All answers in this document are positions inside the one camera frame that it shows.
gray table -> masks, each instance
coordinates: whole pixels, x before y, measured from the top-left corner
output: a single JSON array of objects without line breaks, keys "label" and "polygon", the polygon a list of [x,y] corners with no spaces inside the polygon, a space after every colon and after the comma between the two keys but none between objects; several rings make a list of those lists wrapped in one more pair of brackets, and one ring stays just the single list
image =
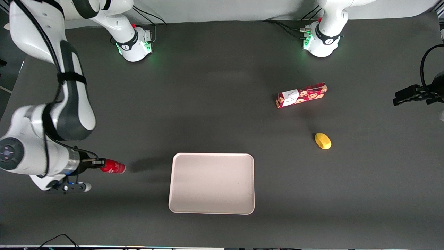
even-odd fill
[{"label": "gray table", "polygon": [[[330,57],[315,58],[273,24],[171,24],[159,27],[154,54],[128,63],[104,29],[67,31],[97,116],[94,133],[72,144],[128,172],[88,170],[80,180],[93,189],[68,196],[0,172],[0,243],[67,233],[81,245],[443,249],[444,106],[392,105],[441,42],[436,14],[350,21],[343,33]],[[427,82],[443,55],[428,58]],[[276,93],[321,81],[324,98],[274,106]],[[55,90],[54,67],[27,57],[1,134],[17,107],[48,102]],[[318,148],[316,132],[331,149]],[[170,212],[177,152],[253,155],[256,210]]]}]

tabletop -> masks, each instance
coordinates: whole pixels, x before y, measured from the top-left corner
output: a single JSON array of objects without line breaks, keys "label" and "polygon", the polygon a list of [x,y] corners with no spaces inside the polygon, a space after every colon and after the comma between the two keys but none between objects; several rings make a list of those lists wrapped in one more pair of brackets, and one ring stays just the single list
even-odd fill
[{"label": "tabletop", "polygon": [[[65,196],[0,171],[0,245],[65,233],[79,245],[444,248],[444,106],[392,104],[396,91],[420,84],[422,55],[442,43],[435,13],[351,20],[326,58],[261,22],[158,26],[153,54],[137,63],[103,28],[66,34],[97,117],[87,139],[69,143],[127,171],[87,170],[79,181],[91,191]],[[428,83],[443,55],[427,58]],[[319,82],[329,88],[323,98],[276,108],[277,93]],[[56,87],[55,67],[27,56],[0,134],[16,108],[51,101]],[[331,149],[315,144],[319,132]],[[251,154],[255,211],[172,213],[178,152]]]}]

black cable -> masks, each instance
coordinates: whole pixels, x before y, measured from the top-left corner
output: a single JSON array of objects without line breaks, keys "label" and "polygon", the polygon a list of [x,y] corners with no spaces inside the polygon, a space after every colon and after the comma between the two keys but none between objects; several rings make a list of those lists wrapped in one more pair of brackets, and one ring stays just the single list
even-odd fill
[{"label": "black cable", "polygon": [[424,90],[427,92],[427,94],[434,100],[434,101],[438,101],[441,103],[444,103],[444,101],[442,99],[436,98],[435,95],[432,95],[432,92],[430,92],[430,90],[428,89],[427,85],[425,84],[425,80],[424,80],[424,63],[425,63],[425,58],[427,58],[427,55],[434,49],[438,48],[438,47],[444,47],[444,44],[438,44],[435,45],[431,48],[429,48],[424,55],[422,56],[421,59],[421,66],[420,66],[420,77],[421,77],[421,83],[422,83],[422,87],[424,88]]},{"label": "black cable", "polygon": [[77,174],[75,175],[75,183],[79,183],[79,172],[77,171]]},{"label": "black cable", "polygon": [[135,9],[133,7],[133,10],[136,11],[139,15],[143,16],[146,20],[148,20],[150,23],[153,24],[154,26],[154,39],[151,39],[152,41],[150,41],[149,43],[154,43],[157,39],[157,25],[155,23],[153,23],[148,17],[144,16],[142,13],[138,12],[137,9]]},{"label": "black cable", "polygon": [[322,10],[322,8],[318,9],[318,10],[316,11],[316,13],[315,13],[314,15],[312,15],[311,18],[310,18],[309,20],[312,20],[313,17],[314,17],[316,14],[318,14],[321,10]]},{"label": "black cable", "polygon": [[8,10],[5,6],[3,6],[3,5],[1,5],[1,4],[0,4],[0,6],[2,7],[2,9],[4,9],[6,12],[9,13],[9,10]]},{"label": "black cable", "polygon": [[153,23],[153,21],[151,21],[148,17],[144,16],[142,13],[140,13],[139,11],[137,11],[137,9],[135,9],[133,7],[133,10],[136,11],[139,15],[143,16],[146,20],[148,20],[151,24],[153,24],[154,26],[156,26],[155,23]]},{"label": "black cable", "polygon": [[139,10],[139,11],[145,13],[145,14],[148,14],[148,15],[150,15],[150,16],[152,16],[152,17],[155,17],[155,18],[161,20],[165,25],[168,25],[168,24],[167,24],[162,18],[160,18],[160,17],[158,17],[158,16],[155,16],[155,15],[153,15],[153,14],[151,14],[151,13],[145,12],[145,11],[139,9],[139,8],[136,7],[136,6],[133,6],[133,7],[136,8],[137,10]]},{"label": "black cable", "polygon": [[310,13],[312,13],[313,11],[315,11],[318,7],[319,7],[319,5],[316,6],[316,8],[314,8],[312,11],[310,11],[309,13],[307,13],[303,18],[301,18],[301,21],[303,21],[304,18],[306,18],[308,15],[310,15]]},{"label": "black cable", "polygon": [[273,24],[278,24],[278,25],[282,25],[282,26],[286,27],[287,29],[291,29],[291,30],[294,30],[294,31],[299,31],[299,29],[297,29],[297,28],[292,28],[292,27],[290,27],[290,26],[288,26],[288,25],[286,25],[286,24],[284,24],[284,23],[282,23],[282,22],[280,22],[280,21],[269,20],[269,19],[267,19],[267,20],[263,20],[263,22],[266,22],[266,23],[273,23]]},{"label": "black cable", "polygon": [[77,243],[75,243],[75,242],[74,242],[74,241],[73,241],[68,235],[66,235],[66,234],[59,234],[59,235],[55,236],[54,238],[45,241],[42,245],[40,245],[39,247],[37,247],[36,250],[41,249],[41,248],[42,248],[44,245],[46,245],[48,242],[50,242],[50,241],[52,241],[52,240],[54,240],[54,239],[57,239],[57,238],[60,237],[60,236],[65,236],[66,238],[68,238],[68,240],[71,241],[71,243],[74,245],[75,249],[79,250],[79,245],[77,245]]},{"label": "black cable", "polygon": [[60,96],[60,92],[62,91],[62,85],[59,83],[59,86],[57,86],[57,91],[55,92],[55,96],[54,99],[52,100],[52,103],[55,104],[57,103],[57,100]]},{"label": "black cable", "polygon": [[43,142],[45,144],[45,157],[46,157],[46,169],[45,169],[45,174],[43,176],[41,176],[42,178],[46,177],[48,175],[49,172],[49,151],[48,151],[48,142],[46,140],[46,132],[43,129]]},{"label": "black cable", "polygon": [[55,143],[59,144],[60,146],[63,146],[63,147],[66,147],[66,148],[72,149],[72,150],[74,150],[74,151],[80,151],[80,152],[85,152],[85,153],[87,153],[87,154],[92,154],[92,155],[94,155],[95,158],[99,158],[98,154],[96,154],[96,153],[94,153],[94,152],[91,152],[91,151],[88,151],[88,150],[85,150],[85,149],[79,149],[79,148],[77,148],[77,147],[71,147],[71,146],[68,146],[68,145],[66,145],[66,144],[63,144],[63,143],[61,143],[60,141],[58,141],[58,140],[52,138],[51,135],[49,135],[48,133],[46,133],[46,136],[47,136],[49,139],[51,139],[52,141],[54,141]]},{"label": "black cable", "polygon": [[154,39],[152,39],[152,41],[149,43],[154,43],[156,39],[157,39],[157,26],[154,26]]},{"label": "black cable", "polygon": [[292,36],[292,37],[295,37],[295,38],[300,38],[299,36],[297,36],[297,35],[295,35],[295,34],[292,34],[289,30],[287,30],[286,28],[285,28],[285,26],[281,26],[281,24],[280,23],[277,23],[277,22],[269,22],[269,23],[274,23],[274,24],[277,24],[279,27],[281,27],[283,30],[285,30],[285,32],[287,32],[290,36]]}]

plastic tray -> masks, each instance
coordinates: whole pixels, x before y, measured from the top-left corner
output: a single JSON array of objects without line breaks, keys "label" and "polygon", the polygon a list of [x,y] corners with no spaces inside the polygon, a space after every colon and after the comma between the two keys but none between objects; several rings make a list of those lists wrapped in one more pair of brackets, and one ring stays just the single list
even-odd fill
[{"label": "plastic tray", "polygon": [[175,213],[252,213],[253,157],[246,153],[176,154],[168,206]]}]

yellow object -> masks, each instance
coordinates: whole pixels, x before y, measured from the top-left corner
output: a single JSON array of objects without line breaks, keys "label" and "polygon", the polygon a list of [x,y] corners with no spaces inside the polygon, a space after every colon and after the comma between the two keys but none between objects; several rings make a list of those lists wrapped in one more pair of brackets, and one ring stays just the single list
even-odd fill
[{"label": "yellow object", "polygon": [[314,136],[314,140],[321,149],[329,149],[332,146],[332,142],[330,141],[330,138],[326,134],[317,133]]}]

